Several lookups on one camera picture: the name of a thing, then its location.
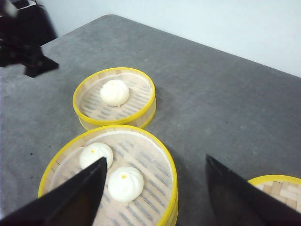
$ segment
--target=gray table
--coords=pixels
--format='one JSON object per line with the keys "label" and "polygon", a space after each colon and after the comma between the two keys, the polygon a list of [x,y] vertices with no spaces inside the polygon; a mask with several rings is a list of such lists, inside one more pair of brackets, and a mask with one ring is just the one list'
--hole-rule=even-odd
{"label": "gray table", "polygon": [[116,66],[138,68],[156,85],[157,112],[146,129],[174,158],[180,225],[216,225],[206,153],[246,179],[301,177],[300,78],[118,16],[103,16],[43,50],[59,70],[36,79],[21,65],[1,71],[4,215],[36,198],[50,159],[84,132],[71,103],[76,86]]}

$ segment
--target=white wall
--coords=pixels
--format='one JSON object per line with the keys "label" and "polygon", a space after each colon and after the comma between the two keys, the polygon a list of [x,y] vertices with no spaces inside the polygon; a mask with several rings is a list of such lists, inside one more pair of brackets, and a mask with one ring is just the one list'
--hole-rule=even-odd
{"label": "white wall", "polygon": [[301,77],[301,0],[39,2],[59,35],[116,14]]}

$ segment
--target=bamboo steamer basket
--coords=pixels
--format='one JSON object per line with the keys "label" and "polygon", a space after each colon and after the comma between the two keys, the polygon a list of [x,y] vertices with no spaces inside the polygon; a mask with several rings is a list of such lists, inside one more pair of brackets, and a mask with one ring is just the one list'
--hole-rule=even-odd
{"label": "bamboo steamer basket", "polygon": [[[128,101],[121,106],[111,107],[100,97],[102,86],[113,79],[124,81],[130,89]],[[137,69],[109,68],[83,80],[73,94],[72,104],[86,130],[120,124],[144,128],[155,115],[155,86],[147,74]]]}
{"label": "bamboo steamer basket", "polygon": [[[38,197],[81,171],[81,150],[94,142],[103,142],[113,150],[102,200],[94,226],[142,225],[175,226],[178,216],[177,173],[167,148],[149,132],[129,126],[103,126],[85,132],[67,143],[51,160],[40,182]],[[119,167],[132,166],[144,179],[141,195],[125,205],[113,200],[108,180]]]}
{"label": "bamboo steamer basket", "polygon": [[286,175],[264,175],[249,183],[301,213],[301,179]]}

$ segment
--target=yellow steamer rim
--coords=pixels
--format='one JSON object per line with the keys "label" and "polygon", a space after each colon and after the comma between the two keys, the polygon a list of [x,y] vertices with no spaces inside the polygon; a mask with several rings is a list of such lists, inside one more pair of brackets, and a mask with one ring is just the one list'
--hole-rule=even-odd
{"label": "yellow steamer rim", "polygon": [[[110,107],[100,98],[100,88],[112,79],[123,80],[130,88],[129,100],[120,107]],[[72,104],[86,130],[121,124],[145,128],[156,111],[155,85],[140,70],[129,67],[109,68],[84,79],[74,91]]]}
{"label": "yellow steamer rim", "polygon": [[300,178],[273,174],[256,177],[248,182],[301,213]]}
{"label": "yellow steamer rim", "polygon": [[[160,208],[160,211],[158,213],[158,215],[156,216],[152,216],[154,219],[153,223],[151,223],[150,221],[148,221],[148,223],[145,223],[143,225],[153,225],[156,224],[157,226],[175,226],[176,221],[177,221],[177,216],[178,216],[178,189],[177,189],[177,173],[176,173],[176,168],[175,168],[175,164],[174,164],[174,160],[171,156],[171,154],[169,153],[168,149],[162,144],[162,142],[157,139],[155,136],[153,136],[151,133],[137,128],[137,127],[133,127],[133,126],[129,126],[129,125],[111,125],[111,126],[103,126],[100,128],[96,128],[90,131],[87,131],[81,135],[79,135],[78,137],[74,138],[73,140],[71,140],[69,143],[67,143],[55,156],[54,158],[50,161],[50,163],[48,164],[48,166],[46,167],[44,174],[42,176],[40,185],[39,185],[39,191],[38,191],[38,197],[41,197],[42,195],[48,193],[50,190],[54,189],[54,187],[51,185],[53,184],[53,181],[57,180],[56,178],[60,178],[60,177],[64,177],[64,175],[70,174],[70,172],[66,170],[66,172],[62,171],[60,169],[60,167],[71,167],[72,163],[74,162],[73,160],[67,160],[67,158],[69,158],[68,156],[76,156],[76,152],[80,153],[80,150],[83,149],[83,147],[85,147],[86,145],[89,145],[90,143],[94,143],[94,142],[101,142],[102,140],[100,139],[110,139],[110,137],[114,137],[115,134],[122,134],[119,137],[115,137],[118,140],[118,144],[114,142],[114,144],[119,145],[124,145],[126,143],[128,143],[128,156],[127,156],[127,152],[126,152],[126,148],[122,147],[122,149],[117,150],[117,148],[112,147],[115,154],[114,154],[114,162],[112,164],[112,166],[109,168],[108,173],[107,173],[107,178],[110,176],[110,173],[112,170],[111,169],[114,164],[115,167],[117,167],[118,165],[121,166],[126,166],[123,165],[125,164],[125,162],[120,163],[120,161],[131,161],[130,159],[133,159],[133,162],[129,162],[129,164],[135,164],[138,168],[142,167],[141,165],[139,165],[139,162],[137,162],[137,155],[136,153],[134,153],[134,149],[137,150],[137,148],[141,148],[139,145],[145,145],[146,150],[148,148],[149,150],[152,150],[153,147],[156,148],[156,150],[159,150],[159,152],[155,152],[155,153],[159,153],[159,158],[158,157],[152,157],[152,160],[150,162],[146,161],[146,159],[143,159],[143,161],[145,161],[144,163],[150,165],[147,167],[150,167],[148,169],[148,171],[143,171],[140,170],[143,174],[144,174],[144,185],[145,188],[143,189],[143,193],[141,194],[141,199],[138,200],[140,197],[137,198],[137,202],[138,204],[140,204],[144,210],[149,210],[149,214],[151,213],[155,213],[151,207],[155,207],[155,208]],[[133,140],[129,139],[130,136],[133,137],[139,137],[138,140],[135,140],[135,138]],[[125,156],[120,156],[120,150],[124,151]],[[156,161],[163,161],[165,162],[165,164],[168,166],[168,170],[169,173],[168,175],[165,177],[170,181],[170,184],[168,186],[168,195],[163,196],[162,193],[159,192],[159,189],[162,187],[160,187],[162,184],[153,184],[151,183],[150,180],[152,180],[154,183],[156,183],[155,180],[153,180],[152,175],[149,175],[150,170],[152,169],[152,167],[157,167]],[[80,169],[77,169],[77,167],[73,167],[72,170],[77,171],[76,173],[78,173],[80,171]],[[102,201],[101,201],[101,205],[104,206],[104,208],[106,208],[107,205],[106,201],[108,199],[108,197],[110,197],[109,195],[105,195],[106,191],[104,190],[104,194],[102,197]],[[149,194],[157,196],[157,197],[163,197],[163,199],[166,200],[166,204],[165,206],[160,206],[158,203],[156,202],[155,199],[150,199]],[[114,205],[117,205],[116,208],[118,209],[118,205],[121,205],[122,203],[116,204],[114,203]],[[130,206],[131,203],[129,203],[129,208],[133,208],[133,210],[135,210],[135,208],[137,206]],[[143,215],[142,212],[137,212],[137,214],[132,214],[130,216],[127,215],[127,217],[131,217],[133,218],[133,216],[137,216],[137,215]],[[123,223],[125,225],[127,225],[126,221],[121,222],[120,225],[123,225]]]}

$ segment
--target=yellow rim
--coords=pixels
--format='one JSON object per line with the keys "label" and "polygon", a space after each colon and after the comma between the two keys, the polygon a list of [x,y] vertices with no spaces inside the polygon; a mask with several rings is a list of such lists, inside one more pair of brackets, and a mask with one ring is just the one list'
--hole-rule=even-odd
{"label": "yellow rim", "polygon": [[295,178],[295,177],[286,176],[286,175],[278,175],[278,174],[271,174],[271,175],[264,175],[264,176],[256,177],[256,178],[249,180],[248,182],[250,184],[256,186],[256,185],[262,184],[267,181],[285,181],[285,182],[290,182],[290,183],[301,185],[300,178]]}
{"label": "yellow rim", "polygon": [[[139,72],[141,73],[142,75],[145,76],[145,78],[150,82],[150,86],[153,90],[152,94],[151,94],[151,97],[150,97],[150,100],[148,101],[148,103],[143,107],[141,108],[138,112],[126,117],[126,118],[122,118],[122,119],[118,119],[118,120],[106,120],[106,121],[103,121],[103,120],[96,120],[96,119],[92,119],[92,118],[89,118],[87,116],[85,116],[83,113],[80,112],[80,110],[78,109],[78,107],[76,106],[76,96],[77,96],[77,93],[80,89],[80,87],[82,87],[85,82],[89,79],[91,79],[92,77],[94,76],[97,76],[98,74],[100,73],[103,73],[103,72],[107,72],[107,71],[113,71],[113,70],[125,70],[125,69],[128,69],[128,70],[132,70],[132,71],[136,71],[136,72]],[[73,98],[72,98],[72,104],[73,104],[73,108],[74,108],[74,111],[75,113],[84,121],[90,123],[90,124],[94,124],[94,125],[98,125],[98,126],[104,126],[104,125],[115,125],[115,124],[127,124],[129,123],[130,121],[133,121],[139,117],[141,117],[148,109],[149,107],[151,106],[152,102],[154,101],[154,98],[155,98],[155,85],[154,83],[152,82],[151,78],[144,72],[138,70],[138,69],[134,69],[134,68],[130,68],[130,67],[114,67],[114,68],[109,68],[109,69],[105,69],[105,70],[102,70],[102,71],[99,71],[99,72],[96,72],[92,75],[90,75],[89,77],[87,77],[86,79],[84,79],[80,84],[79,86],[77,86],[77,88],[75,89],[74,91],[74,94],[73,94]]]}
{"label": "yellow rim", "polygon": [[[151,121],[153,120],[153,118],[155,117],[156,109],[157,109],[157,104],[155,104],[154,112],[151,114],[150,118],[149,118],[144,124],[142,124],[142,126],[140,127],[141,129],[144,129],[145,127],[147,127],[147,126],[150,124],[150,122],[151,122]],[[89,130],[90,130],[90,129],[88,129],[88,127],[86,127],[86,126],[83,124],[83,122],[80,120],[80,118],[79,118],[79,122],[81,123],[82,127],[84,127],[84,129],[85,129],[86,131],[89,131]]]}
{"label": "yellow rim", "polygon": [[169,204],[168,204],[168,206],[166,208],[166,211],[163,214],[161,220],[157,224],[158,226],[164,225],[168,221],[168,218],[169,218],[169,216],[171,215],[171,213],[173,211],[173,208],[174,208],[174,205],[175,205],[175,202],[176,202],[176,197],[177,197],[178,180],[177,180],[177,172],[176,172],[174,160],[173,160],[171,154],[169,153],[168,149],[164,146],[164,144],[158,138],[156,138],[151,133],[149,133],[149,132],[147,132],[147,131],[145,131],[145,130],[143,130],[141,128],[134,127],[134,126],[129,126],[129,125],[103,126],[103,127],[99,127],[99,128],[96,128],[96,129],[89,130],[89,131],[87,131],[85,133],[82,133],[78,137],[76,137],[73,140],[71,140],[70,142],[68,142],[61,150],[58,151],[58,153],[53,157],[53,159],[47,165],[47,167],[46,167],[46,169],[45,169],[45,171],[43,173],[40,185],[39,185],[38,197],[40,198],[43,195],[42,194],[42,190],[43,190],[43,187],[44,187],[44,184],[45,184],[46,177],[47,177],[49,171],[51,170],[51,167],[53,166],[53,164],[55,163],[55,161],[59,158],[59,156],[62,153],[64,153],[64,151],[68,147],[70,147],[74,142],[82,139],[84,136],[86,136],[88,134],[91,134],[91,133],[93,133],[95,131],[98,131],[98,130],[104,130],[104,129],[108,129],[108,128],[128,128],[128,129],[137,130],[137,131],[143,133],[144,135],[149,136],[152,139],[154,139],[161,146],[162,150],[165,152],[165,154],[167,156],[167,159],[169,161],[170,167],[171,167],[171,171],[172,171],[173,187],[172,187],[170,201],[169,201]]}

